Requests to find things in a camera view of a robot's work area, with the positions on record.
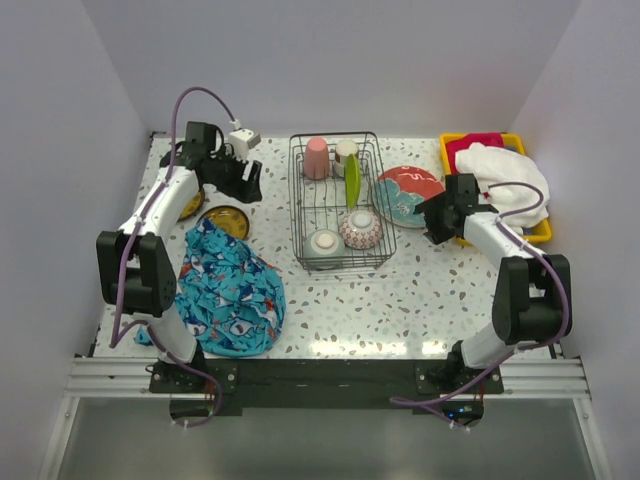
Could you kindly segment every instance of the white cup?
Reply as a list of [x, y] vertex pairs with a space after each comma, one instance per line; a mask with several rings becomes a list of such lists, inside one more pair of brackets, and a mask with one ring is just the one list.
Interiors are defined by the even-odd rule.
[[340, 140], [336, 145], [333, 162], [333, 171], [339, 177], [344, 177], [344, 168], [349, 155], [355, 155], [358, 158], [358, 144], [352, 140]]

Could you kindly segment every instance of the yellow tray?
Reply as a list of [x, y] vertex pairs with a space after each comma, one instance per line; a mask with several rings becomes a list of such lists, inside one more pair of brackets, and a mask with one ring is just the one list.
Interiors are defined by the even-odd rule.
[[[444, 168], [445, 175], [451, 175], [451, 168], [449, 167], [449, 156], [447, 155], [447, 143], [458, 140], [467, 135], [466, 133], [443, 133], [440, 135], [440, 160], [442, 160], [442, 167]], [[507, 147], [515, 147], [516, 151], [521, 155], [526, 155], [524, 145], [519, 135], [515, 133], [503, 133], [502, 141]], [[523, 235], [523, 238], [529, 241], [529, 243], [537, 244], [544, 243], [551, 240], [551, 224], [549, 219], [545, 218], [538, 225], [532, 228], [533, 234]], [[471, 245], [464, 238], [456, 237], [456, 242], [460, 245]]]

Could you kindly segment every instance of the terrazzo countertop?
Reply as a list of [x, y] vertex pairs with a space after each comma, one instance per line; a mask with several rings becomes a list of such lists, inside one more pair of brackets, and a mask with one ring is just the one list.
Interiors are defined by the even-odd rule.
[[[379, 138], [379, 144], [385, 169], [414, 165], [443, 180], [437, 139]], [[136, 206], [169, 148], [168, 138], [154, 138]], [[205, 187], [202, 211], [222, 204], [241, 208], [251, 223], [249, 245], [279, 270], [285, 285], [282, 334], [258, 358], [442, 358], [454, 342], [490, 321], [497, 271], [475, 248], [453, 240], [434, 246], [420, 230], [396, 227], [398, 249], [379, 270], [313, 275], [303, 270], [291, 243], [288, 148], [288, 138], [265, 138], [252, 150], [250, 158], [263, 164], [260, 203], [243, 205]], [[167, 242], [176, 271], [184, 256], [185, 231], [198, 217], [178, 223]], [[110, 349], [113, 315], [114, 307], [106, 306], [94, 356], [155, 356], [153, 347], [134, 343], [134, 332]], [[123, 315], [123, 323], [130, 320]], [[524, 355], [549, 358], [547, 349]]]

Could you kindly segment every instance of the black base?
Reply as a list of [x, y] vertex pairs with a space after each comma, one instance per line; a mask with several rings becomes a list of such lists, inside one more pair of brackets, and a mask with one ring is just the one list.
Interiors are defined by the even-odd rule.
[[[206, 368], [222, 384], [224, 404], [220, 415], [241, 415], [245, 408], [389, 409], [393, 396], [429, 400], [464, 385], [478, 370], [463, 369], [448, 385], [432, 383], [428, 371], [444, 360], [206, 360]], [[488, 377], [486, 394], [504, 391], [502, 378]], [[152, 377], [151, 393], [195, 393], [182, 385]], [[197, 400], [172, 401], [172, 416], [206, 410]], [[474, 405], [452, 401], [443, 405], [459, 409]]]

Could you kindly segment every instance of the green utensil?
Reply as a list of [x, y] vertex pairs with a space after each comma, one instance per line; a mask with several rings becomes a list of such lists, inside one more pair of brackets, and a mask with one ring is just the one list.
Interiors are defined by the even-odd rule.
[[349, 208], [354, 208], [358, 204], [361, 182], [358, 157], [351, 154], [347, 157], [347, 164], [344, 167], [344, 183], [347, 190], [347, 206]]

